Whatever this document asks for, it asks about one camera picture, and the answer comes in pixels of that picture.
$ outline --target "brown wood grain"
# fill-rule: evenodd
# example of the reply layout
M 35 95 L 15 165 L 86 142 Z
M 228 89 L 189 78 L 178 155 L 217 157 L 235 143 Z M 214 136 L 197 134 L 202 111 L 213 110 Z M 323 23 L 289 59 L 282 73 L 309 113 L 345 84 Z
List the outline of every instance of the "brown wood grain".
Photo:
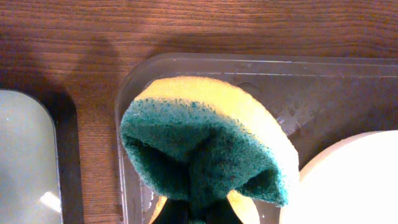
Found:
M 0 1 L 0 84 L 76 104 L 86 223 L 121 220 L 114 100 L 164 52 L 397 58 L 398 1 Z

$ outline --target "dark wood tabletop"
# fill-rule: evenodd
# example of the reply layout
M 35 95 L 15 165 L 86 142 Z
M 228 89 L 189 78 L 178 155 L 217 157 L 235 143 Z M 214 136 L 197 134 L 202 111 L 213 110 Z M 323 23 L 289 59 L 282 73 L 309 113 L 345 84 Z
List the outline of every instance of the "dark wood tabletop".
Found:
M 398 1 L 0 1 L 0 84 L 76 104 L 85 223 L 122 219 L 116 93 L 165 52 L 397 58 Z

